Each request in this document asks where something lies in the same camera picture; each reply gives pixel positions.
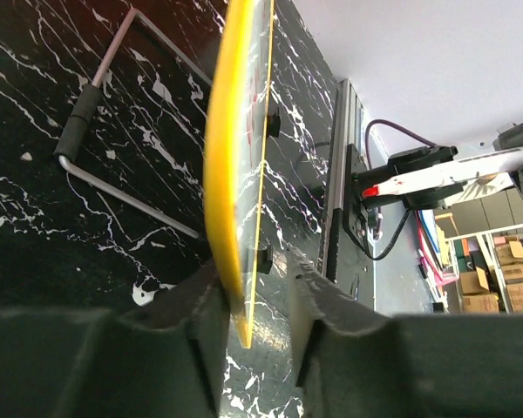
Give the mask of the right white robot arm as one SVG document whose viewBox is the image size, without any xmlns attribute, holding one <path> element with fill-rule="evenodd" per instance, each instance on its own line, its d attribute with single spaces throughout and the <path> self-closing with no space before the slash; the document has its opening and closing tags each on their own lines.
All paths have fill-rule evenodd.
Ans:
<svg viewBox="0 0 523 418">
<path fill-rule="evenodd" d="M 433 145 L 398 153 L 386 165 L 351 175 L 350 195 L 367 209 L 404 203 L 409 211 L 435 209 L 467 183 L 501 173 L 523 174 L 523 123 L 502 132 L 495 151 L 455 159 L 455 146 Z"/>
</svg>

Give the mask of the yellow framed whiteboard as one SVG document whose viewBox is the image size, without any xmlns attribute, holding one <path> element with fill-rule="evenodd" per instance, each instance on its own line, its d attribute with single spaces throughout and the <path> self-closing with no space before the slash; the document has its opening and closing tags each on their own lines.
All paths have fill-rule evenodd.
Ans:
<svg viewBox="0 0 523 418">
<path fill-rule="evenodd" d="M 210 93 L 203 167 L 207 240 L 243 347 L 252 345 L 275 4 L 231 1 Z"/>
</svg>

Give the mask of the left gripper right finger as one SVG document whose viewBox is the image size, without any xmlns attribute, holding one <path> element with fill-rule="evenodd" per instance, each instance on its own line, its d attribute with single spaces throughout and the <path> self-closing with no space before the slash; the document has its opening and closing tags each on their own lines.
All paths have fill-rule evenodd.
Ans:
<svg viewBox="0 0 523 418">
<path fill-rule="evenodd" d="M 307 417 L 399 417 L 391 324 L 287 251 L 295 384 Z"/>
</svg>

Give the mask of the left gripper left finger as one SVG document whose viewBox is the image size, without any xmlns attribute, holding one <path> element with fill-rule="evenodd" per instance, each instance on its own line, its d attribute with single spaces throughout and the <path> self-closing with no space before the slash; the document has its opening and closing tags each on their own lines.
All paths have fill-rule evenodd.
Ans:
<svg viewBox="0 0 523 418">
<path fill-rule="evenodd" d="M 212 260 L 112 320 L 93 364 L 93 417 L 219 414 L 229 309 Z"/>
</svg>

